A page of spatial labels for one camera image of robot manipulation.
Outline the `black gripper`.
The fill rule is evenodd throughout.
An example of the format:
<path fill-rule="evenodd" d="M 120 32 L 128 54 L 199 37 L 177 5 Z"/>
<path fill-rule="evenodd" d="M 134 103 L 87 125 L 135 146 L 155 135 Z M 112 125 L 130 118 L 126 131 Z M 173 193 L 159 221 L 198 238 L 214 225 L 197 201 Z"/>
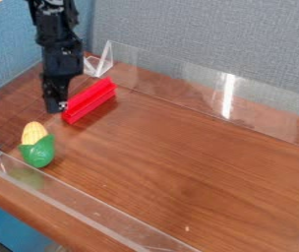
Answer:
<path fill-rule="evenodd" d="M 48 113 L 68 106 L 70 81 L 84 72 L 83 41 L 79 38 L 40 42 L 43 62 L 43 99 Z"/>

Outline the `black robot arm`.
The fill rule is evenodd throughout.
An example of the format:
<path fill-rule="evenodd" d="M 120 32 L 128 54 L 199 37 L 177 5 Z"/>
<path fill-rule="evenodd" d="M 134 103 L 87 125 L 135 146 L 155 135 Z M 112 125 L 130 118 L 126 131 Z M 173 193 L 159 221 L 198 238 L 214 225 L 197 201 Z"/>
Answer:
<path fill-rule="evenodd" d="M 74 0 L 27 0 L 36 42 L 42 47 L 42 90 L 46 110 L 59 113 L 68 106 L 71 80 L 84 73 L 83 40 L 74 28 L 79 12 Z"/>

